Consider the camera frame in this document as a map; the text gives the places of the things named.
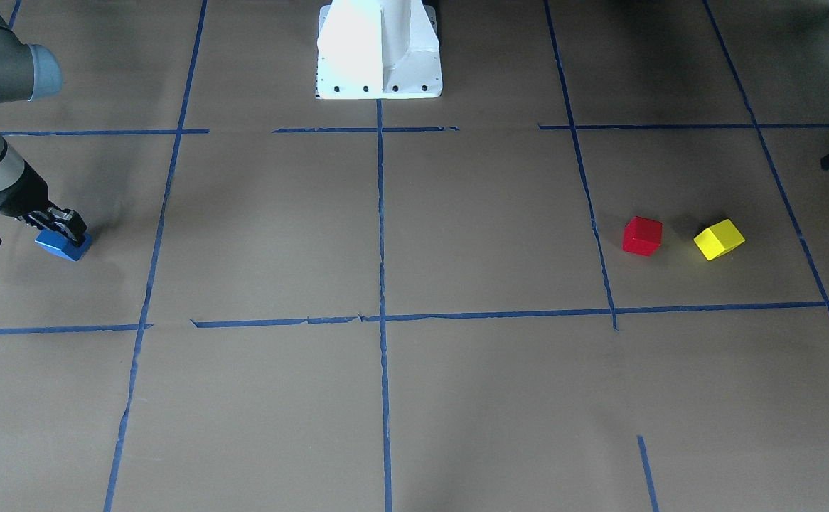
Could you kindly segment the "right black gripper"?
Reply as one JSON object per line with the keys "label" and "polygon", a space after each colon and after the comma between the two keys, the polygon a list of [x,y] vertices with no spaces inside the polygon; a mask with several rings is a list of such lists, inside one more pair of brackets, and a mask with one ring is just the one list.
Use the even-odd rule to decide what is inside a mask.
{"label": "right black gripper", "polygon": [[87,225],[71,208],[58,208],[48,198],[48,185],[34,169],[25,168],[14,185],[0,193],[0,214],[31,227],[46,227],[64,238],[85,238]]}

